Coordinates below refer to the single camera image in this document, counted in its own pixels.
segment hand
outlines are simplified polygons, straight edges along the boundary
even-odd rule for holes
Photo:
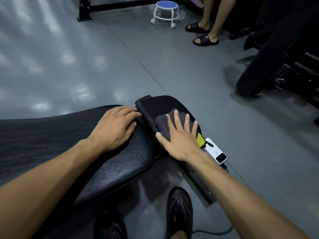
[[[120,147],[130,138],[136,127],[134,118],[142,115],[136,110],[128,106],[118,106],[103,115],[87,138],[99,154]]]
[[[203,153],[196,141],[197,121],[194,122],[192,132],[189,130],[189,114],[186,114],[184,129],[177,110],[174,111],[174,121],[176,128],[167,114],[170,142],[159,132],[156,133],[156,137],[173,158],[188,162],[192,157]]]

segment gray cloth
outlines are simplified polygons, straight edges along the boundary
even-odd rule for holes
[[[170,118],[171,118],[171,120],[176,128],[175,121],[174,121],[174,111],[175,110],[176,109],[174,108],[168,114],[169,114],[169,116],[170,116]],[[179,115],[180,120],[181,120],[181,125],[184,128],[186,113],[178,112],[178,115]],[[190,120],[189,121],[189,130],[190,131],[192,131],[193,125],[194,125],[194,122]],[[158,132],[160,132],[163,135],[163,137],[165,137],[168,141],[171,141],[171,137],[169,135],[169,128],[168,128],[166,114],[160,115],[157,118],[155,118],[155,126],[156,126]]]

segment sneaker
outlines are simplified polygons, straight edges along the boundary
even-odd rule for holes
[[[193,230],[193,206],[185,189],[174,187],[166,203],[167,238],[176,232],[184,231],[187,239],[191,239]]]
[[[106,210],[96,218],[94,239],[127,239],[126,226],[117,209]]]

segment cable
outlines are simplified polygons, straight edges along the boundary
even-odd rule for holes
[[[222,232],[210,232],[210,231],[203,231],[203,230],[195,230],[192,232],[192,234],[201,232],[201,233],[206,233],[206,234],[210,234],[210,235],[222,236],[222,235],[226,235],[226,234],[230,233],[233,229],[234,229],[234,227],[231,226],[228,230],[222,231]]]
[[[220,166],[229,173],[227,166],[225,164],[222,163]],[[210,234],[210,235],[223,236],[223,235],[230,233],[233,229],[234,229],[234,227],[231,226],[228,230],[222,231],[222,232],[210,232],[210,231],[204,231],[204,230],[195,230],[192,232],[192,234],[201,232],[201,233]]]

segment pink object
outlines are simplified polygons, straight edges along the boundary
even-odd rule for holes
[[[200,0],[190,0],[192,3],[194,3],[199,8],[203,8],[204,4]]]

